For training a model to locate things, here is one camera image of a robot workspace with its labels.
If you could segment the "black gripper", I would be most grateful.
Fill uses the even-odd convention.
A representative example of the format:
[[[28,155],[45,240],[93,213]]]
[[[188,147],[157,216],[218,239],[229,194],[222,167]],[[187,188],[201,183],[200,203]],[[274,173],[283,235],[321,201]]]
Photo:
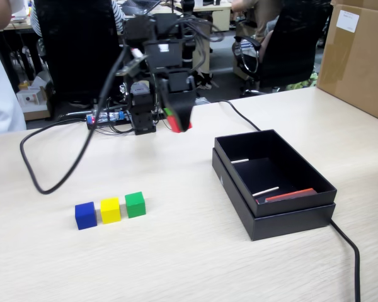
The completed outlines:
[[[168,123],[173,131],[189,129],[192,109],[195,105],[194,78],[187,71],[169,74],[169,80],[159,81],[159,94]]]

